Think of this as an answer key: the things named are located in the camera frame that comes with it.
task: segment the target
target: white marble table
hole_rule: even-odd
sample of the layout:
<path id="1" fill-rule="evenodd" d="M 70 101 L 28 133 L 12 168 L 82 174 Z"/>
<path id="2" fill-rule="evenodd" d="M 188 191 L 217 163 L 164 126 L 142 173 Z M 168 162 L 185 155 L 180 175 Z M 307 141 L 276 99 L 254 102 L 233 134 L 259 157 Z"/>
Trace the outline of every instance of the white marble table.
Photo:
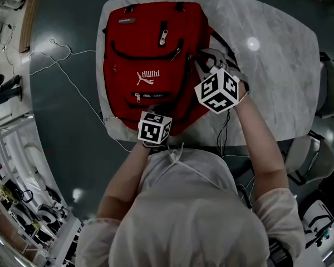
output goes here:
<path id="1" fill-rule="evenodd" d="M 158 1 L 198 2 L 209 24 L 229 43 L 241 71 L 249 78 L 251 97 L 277 141 L 308 133 L 315 115 L 320 85 L 320 60 L 314 32 L 288 14 L 256 0 L 110 0 L 102 9 L 96 41 L 96 78 L 102 114 L 112 117 L 106 97 L 102 64 L 105 35 L 102 30 L 111 11 L 136 3 Z M 260 44 L 256 51 L 248 38 Z M 211 41 L 211 47 L 222 49 Z M 230 111 L 227 145 L 244 145 L 240 123 Z M 216 146 L 226 113 L 208 112 L 171 143 Z M 114 118 L 106 122 L 109 135 L 136 141 L 136 132 Z"/>

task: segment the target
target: backpack strap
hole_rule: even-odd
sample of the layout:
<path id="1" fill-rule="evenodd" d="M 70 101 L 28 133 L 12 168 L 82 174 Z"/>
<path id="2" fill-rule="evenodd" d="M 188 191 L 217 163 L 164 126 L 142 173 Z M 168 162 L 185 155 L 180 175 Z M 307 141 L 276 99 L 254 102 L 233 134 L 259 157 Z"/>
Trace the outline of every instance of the backpack strap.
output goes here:
<path id="1" fill-rule="evenodd" d="M 128 5 L 126 7 L 126 9 L 124 10 L 124 13 L 131 13 L 133 10 L 134 10 L 134 7 L 136 6 L 137 4 L 131 4 L 131 5 Z"/>
<path id="2" fill-rule="evenodd" d="M 210 36 L 215 38 L 218 42 L 220 42 L 223 47 L 228 50 L 228 56 L 235 62 L 235 65 L 238 65 L 238 62 L 235 57 L 235 53 L 233 52 L 232 48 L 229 47 L 228 43 L 219 35 L 213 28 L 208 27 L 208 33 Z"/>
<path id="3" fill-rule="evenodd" d="M 244 82 L 245 89 L 246 91 L 249 92 L 250 87 L 248 84 L 248 77 L 245 74 L 241 73 L 240 68 L 238 67 L 238 62 L 236 60 L 235 53 L 233 52 L 232 48 L 229 47 L 228 43 L 223 39 L 223 37 L 219 35 L 213 28 L 209 26 L 207 31 L 210 36 L 215 38 L 219 43 L 222 44 L 222 46 L 224 46 L 227 49 L 227 55 L 230 59 L 229 60 L 226 58 L 227 65 L 229 66 L 229 68 L 231 68 L 232 74 L 236 75 L 241 81 Z"/>
<path id="4" fill-rule="evenodd" d="M 176 12 L 184 12 L 183 3 L 184 2 L 177 2 L 176 3 L 176 6 L 174 6 L 174 8 L 176 9 Z"/>

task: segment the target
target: sleeve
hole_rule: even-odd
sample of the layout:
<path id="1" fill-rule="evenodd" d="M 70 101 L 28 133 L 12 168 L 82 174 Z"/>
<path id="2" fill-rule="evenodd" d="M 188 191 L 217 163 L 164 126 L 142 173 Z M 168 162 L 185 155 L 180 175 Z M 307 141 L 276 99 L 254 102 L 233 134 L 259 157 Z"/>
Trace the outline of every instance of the sleeve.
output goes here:
<path id="1" fill-rule="evenodd" d="M 110 247 L 119 225 L 120 221 L 114 219 L 87 222 L 78 239 L 76 266 L 108 266 Z"/>
<path id="2" fill-rule="evenodd" d="M 291 191 L 278 188 L 267 192 L 255 202 L 253 211 L 264 225 L 268 238 L 282 243 L 295 263 L 305 249 L 306 238 Z"/>

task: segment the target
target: white cube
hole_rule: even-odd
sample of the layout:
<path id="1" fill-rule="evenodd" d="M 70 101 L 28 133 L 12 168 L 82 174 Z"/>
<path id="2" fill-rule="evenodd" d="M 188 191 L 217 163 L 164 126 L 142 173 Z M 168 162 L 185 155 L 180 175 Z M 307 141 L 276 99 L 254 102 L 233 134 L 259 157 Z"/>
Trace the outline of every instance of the white cube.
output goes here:
<path id="1" fill-rule="evenodd" d="M 220 68 L 194 89 L 199 103 L 214 113 L 222 113 L 239 102 L 239 82 L 237 76 Z"/>
<path id="2" fill-rule="evenodd" d="M 137 138 L 159 145 L 168 137 L 171 125 L 172 118 L 170 117 L 142 112 Z"/>

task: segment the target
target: dark floor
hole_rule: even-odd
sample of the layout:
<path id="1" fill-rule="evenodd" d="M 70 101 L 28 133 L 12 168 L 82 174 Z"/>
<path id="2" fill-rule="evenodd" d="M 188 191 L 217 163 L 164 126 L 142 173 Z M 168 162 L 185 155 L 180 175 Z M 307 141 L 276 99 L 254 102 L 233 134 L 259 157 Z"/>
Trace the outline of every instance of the dark floor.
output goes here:
<path id="1" fill-rule="evenodd" d="M 50 38 L 68 44 L 74 52 L 94 50 L 97 26 L 102 6 L 108 0 L 41 0 L 32 31 L 32 48 L 40 48 L 56 58 L 64 56 L 62 49 L 42 48 Z M 321 51 L 334 58 L 333 9 L 317 0 L 259 0 L 292 15 L 312 29 Z M 50 64 L 46 57 L 32 56 L 31 72 Z M 96 88 L 95 54 L 70 57 L 62 62 L 72 80 L 96 111 L 100 105 Z M 112 175 L 126 157 L 114 140 L 110 139 L 97 117 L 78 95 L 58 67 L 42 71 L 31 78 L 33 109 L 48 163 L 61 192 L 80 219 L 94 215 L 100 197 Z M 334 120 L 316 120 L 319 134 L 331 138 Z M 227 153 L 243 154 L 244 147 L 229 147 Z M 234 173 L 238 173 L 243 159 L 227 157 Z M 291 184 L 298 195 L 306 195 L 314 187 L 302 191 Z M 73 200 L 75 189 L 82 191 Z"/>

